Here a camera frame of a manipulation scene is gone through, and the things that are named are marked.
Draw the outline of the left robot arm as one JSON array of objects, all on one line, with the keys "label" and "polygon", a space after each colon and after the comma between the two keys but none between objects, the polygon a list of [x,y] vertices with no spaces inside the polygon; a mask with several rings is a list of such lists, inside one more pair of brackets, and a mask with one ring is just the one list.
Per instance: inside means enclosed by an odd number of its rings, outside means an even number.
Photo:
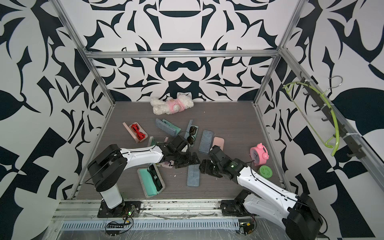
[{"label": "left robot arm", "polygon": [[188,141],[182,136],[176,136],[169,142],[156,143],[146,148],[124,149],[116,144],[110,145],[88,164],[87,169],[107,209],[115,210],[125,205],[117,185],[123,171],[144,164],[171,161],[175,168],[200,163],[197,154],[190,152]]}]

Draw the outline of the grey case black sunglasses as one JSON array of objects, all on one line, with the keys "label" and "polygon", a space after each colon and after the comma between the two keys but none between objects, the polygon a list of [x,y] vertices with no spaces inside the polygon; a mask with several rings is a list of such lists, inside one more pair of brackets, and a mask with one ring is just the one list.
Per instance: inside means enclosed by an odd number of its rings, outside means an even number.
[{"label": "grey case black sunglasses", "polygon": [[188,123],[187,130],[184,133],[184,137],[187,140],[190,147],[193,147],[198,134],[199,127],[193,124],[193,120],[190,120]]}]

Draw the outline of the grey case white glasses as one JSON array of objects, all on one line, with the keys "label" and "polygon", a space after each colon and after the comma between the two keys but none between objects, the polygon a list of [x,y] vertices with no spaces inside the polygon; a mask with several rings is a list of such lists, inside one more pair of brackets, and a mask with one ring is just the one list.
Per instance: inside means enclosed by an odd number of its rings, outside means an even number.
[{"label": "grey case white glasses", "polygon": [[207,155],[212,147],[214,133],[209,130],[203,130],[198,151]]}]

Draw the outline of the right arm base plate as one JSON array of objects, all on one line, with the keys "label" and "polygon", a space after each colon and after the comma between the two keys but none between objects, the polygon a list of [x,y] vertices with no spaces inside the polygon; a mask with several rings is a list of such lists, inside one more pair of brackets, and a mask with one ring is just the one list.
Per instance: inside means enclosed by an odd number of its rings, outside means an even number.
[{"label": "right arm base plate", "polygon": [[224,216],[232,217],[246,217],[250,216],[250,213],[236,200],[222,200],[220,209]]}]

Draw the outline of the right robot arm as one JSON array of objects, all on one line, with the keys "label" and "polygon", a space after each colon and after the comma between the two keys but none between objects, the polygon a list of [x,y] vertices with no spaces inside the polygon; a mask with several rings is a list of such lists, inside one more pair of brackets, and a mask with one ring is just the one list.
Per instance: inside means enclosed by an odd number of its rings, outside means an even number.
[{"label": "right robot arm", "polygon": [[234,200],[222,201],[223,215],[260,216],[281,227],[292,240],[315,240],[320,234],[324,221],[311,197],[278,187],[220,147],[211,149],[199,169],[202,174],[225,177],[243,187]]}]

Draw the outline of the pink case thin glasses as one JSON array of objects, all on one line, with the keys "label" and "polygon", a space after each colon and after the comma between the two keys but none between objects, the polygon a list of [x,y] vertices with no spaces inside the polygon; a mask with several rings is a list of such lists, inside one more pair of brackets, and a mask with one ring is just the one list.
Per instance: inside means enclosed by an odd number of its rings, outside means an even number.
[{"label": "pink case thin glasses", "polygon": [[220,137],[214,137],[213,139],[213,143],[212,143],[212,148],[214,146],[217,146],[219,147],[221,150],[224,149],[224,144],[225,144],[225,140],[223,138],[220,138]]}]

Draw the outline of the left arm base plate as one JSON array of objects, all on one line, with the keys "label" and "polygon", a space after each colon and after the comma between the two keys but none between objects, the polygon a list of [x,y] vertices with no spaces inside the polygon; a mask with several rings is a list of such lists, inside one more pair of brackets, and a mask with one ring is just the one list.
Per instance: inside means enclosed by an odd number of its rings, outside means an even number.
[{"label": "left arm base plate", "polygon": [[124,201],[117,207],[109,209],[106,202],[102,200],[97,217],[101,219],[135,217],[140,213],[141,204],[141,201]]}]

